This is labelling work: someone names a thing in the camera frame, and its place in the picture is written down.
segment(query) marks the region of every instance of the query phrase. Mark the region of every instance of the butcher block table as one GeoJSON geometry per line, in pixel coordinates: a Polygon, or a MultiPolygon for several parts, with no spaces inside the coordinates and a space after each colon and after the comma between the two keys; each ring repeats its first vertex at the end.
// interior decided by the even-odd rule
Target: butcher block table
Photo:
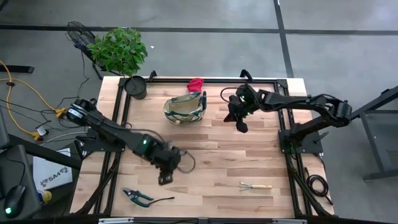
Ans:
{"type": "MultiPolygon", "coordinates": [[[[111,119],[120,77],[104,77],[98,97],[98,110],[111,119]]],[[[301,78],[288,78],[292,96],[307,95],[301,78]]],[[[127,121],[133,128],[157,131],[166,141],[180,149],[186,149],[196,159],[197,165],[190,174],[176,170],[171,184],[159,186],[159,170],[135,156],[132,151],[122,153],[118,179],[114,193],[112,217],[211,217],[211,218],[293,218],[292,198],[284,155],[280,152],[277,132],[280,129],[277,112],[257,111],[245,122],[249,131],[240,133],[235,123],[224,123],[228,105],[220,98],[225,87],[240,84],[205,83],[207,110],[197,123],[175,125],[166,119],[163,107],[166,100],[188,93],[186,83],[148,83],[147,97],[132,98],[127,121]],[[240,191],[239,182],[271,185],[270,190],[250,189],[240,191]],[[143,208],[132,203],[121,190],[128,187],[139,190],[152,198],[175,197],[143,208]]],[[[274,91],[271,84],[253,84],[274,91]]],[[[226,90],[223,96],[233,94],[226,90]]],[[[119,121],[124,108],[126,92],[121,97],[119,121]]],[[[310,111],[294,110],[295,122],[312,119],[310,111]]],[[[319,158],[302,154],[304,167],[310,174],[326,178],[319,158]]],[[[71,212],[79,210],[89,199],[100,179],[104,153],[94,152],[81,166],[71,212]]],[[[183,169],[189,169],[192,161],[183,156],[183,169]]],[[[300,208],[304,211],[302,191],[297,186],[300,208]]],[[[104,191],[101,211],[106,205],[108,187],[104,191]]],[[[333,207],[325,198],[317,198],[324,208],[333,213],[333,207]]]]}

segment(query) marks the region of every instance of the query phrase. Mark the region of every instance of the red fabric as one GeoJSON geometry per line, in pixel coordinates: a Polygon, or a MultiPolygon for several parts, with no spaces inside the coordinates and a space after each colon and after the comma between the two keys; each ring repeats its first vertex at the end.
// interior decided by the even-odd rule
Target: red fabric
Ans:
{"type": "Polygon", "coordinates": [[[187,85],[189,92],[201,92],[201,86],[203,86],[203,82],[205,81],[203,81],[203,79],[201,78],[194,78],[193,80],[191,80],[187,85]]]}

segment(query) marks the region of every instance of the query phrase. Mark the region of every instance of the concrete floor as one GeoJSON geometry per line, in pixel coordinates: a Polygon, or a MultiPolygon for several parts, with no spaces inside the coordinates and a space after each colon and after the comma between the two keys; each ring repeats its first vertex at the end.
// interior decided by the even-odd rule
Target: concrete floor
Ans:
{"type": "MultiPolygon", "coordinates": [[[[395,0],[279,2],[286,29],[398,30],[395,0]]],[[[278,28],[273,0],[13,0],[0,12],[0,24],[63,26],[73,20],[86,26],[278,28]]],[[[165,76],[236,77],[245,68],[254,77],[287,77],[279,34],[144,32],[142,36],[147,46],[154,48],[148,47],[149,58],[140,75],[156,70],[165,76]]],[[[398,83],[397,36],[287,35],[287,44],[294,76],[304,78],[313,95],[329,93],[347,99],[356,109],[398,83]]],[[[38,89],[51,105],[75,96],[85,79],[80,52],[65,32],[2,30],[0,49],[0,60],[7,64],[35,67],[32,75],[14,77],[38,89]]],[[[97,97],[101,82],[87,59],[85,73],[90,80],[81,97],[97,97]]],[[[7,88],[0,89],[0,98],[5,99],[6,93],[7,88]]],[[[22,85],[14,88],[11,101],[45,109],[22,85]]],[[[39,114],[12,108],[43,120],[39,114]]],[[[8,131],[30,140],[4,114],[8,131]]],[[[29,130],[37,125],[17,114],[15,117],[29,130]]],[[[398,178],[362,180],[363,175],[377,171],[362,124],[354,121],[348,127],[327,131],[330,134],[322,144],[336,214],[397,223],[398,178]]],[[[62,133],[52,131],[50,137],[62,133]]],[[[68,142],[47,146],[57,149],[68,142]]]]}

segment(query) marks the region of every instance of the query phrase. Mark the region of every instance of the plant pot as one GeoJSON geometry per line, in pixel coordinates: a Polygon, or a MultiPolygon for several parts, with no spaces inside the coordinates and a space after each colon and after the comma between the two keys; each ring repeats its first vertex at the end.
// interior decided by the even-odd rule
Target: plant pot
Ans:
{"type": "Polygon", "coordinates": [[[133,76],[124,83],[124,90],[136,100],[142,100],[147,96],[147,82],[141,76],[133,76]]]}

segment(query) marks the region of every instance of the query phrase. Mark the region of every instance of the pruning shears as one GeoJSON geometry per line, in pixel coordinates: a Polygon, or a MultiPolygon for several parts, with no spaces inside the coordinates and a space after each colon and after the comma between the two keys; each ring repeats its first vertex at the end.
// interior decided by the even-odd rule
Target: pruning shears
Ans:
{"type": "Polygon", "coordinates": [[[151,198],[150,196],[144,195],[142,193],[140,193],[138,190],[131,190],[130,188],[122,188],[123,192],[129,197],[130,201],[136,203],[137,205],[144,207],[144,208],[148,208],[150,206],[150,202],[149,203],[143,203],[139,201],[139,198],[143,198],[146,199],[148,201],[152,201],[153,198],[151,198]]]}

